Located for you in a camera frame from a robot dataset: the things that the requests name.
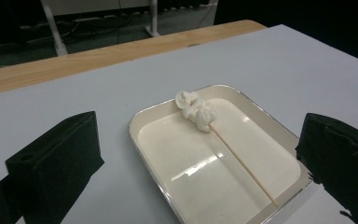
wooden tabletop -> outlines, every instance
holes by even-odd
[[[0,92],[262,29],[266,27],[254,21],[235,21],[8,66],[0,68]]]

white tray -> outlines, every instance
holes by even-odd
[[[279,204],[275,206],[213,133],[204,133],[170,100],[136,114],[129,133],[184,223],[267,222],[305,188],[298,139],[241,92],[215,85],[197,93],[217,112],[215,129]]]

wooden stick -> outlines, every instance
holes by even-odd
[[[272,198],[272,196],[269,194],[269,192],[266,190],[266,188],[264,188],[263,184],[257,179],[257,177],[255,177],[255,175],[252,173],[252,171],[246,166],[246,164],[241,160],[241,158],[237,155],[237,153],[235,153],[235,151],[231,148],[231,146],[226,142],[226,140],[222,137],[222,135],[220,135],[220,133],[214,128],[214,126],[212,125],[212,123],[209,123],[208,126],[212,129],[212,131],[220,138],[220,140],[226,145],[226,147],[228,148],[228,150],[230,150],[230,152],[232,153],[232,155],[234,155],[234,157],[240,162],[240,164],[242,165],[243,168],[245,168],[245,170],[248,172],[248,174],[252,177],[252,179],[257,183],[258,187],[260,187],[264,193],[266,193],[266,195],[269,197],[269,199],[272,201],[272,203],[275,206],[278,206],[278,203],[275,201],[274,198]]]

wooden table edge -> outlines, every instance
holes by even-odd
[[[266,27],[255,21],[234,21],[172,35],[162,35],[61,57],[12,65],[0,68],[0,92],[263,29],[266,29]]]

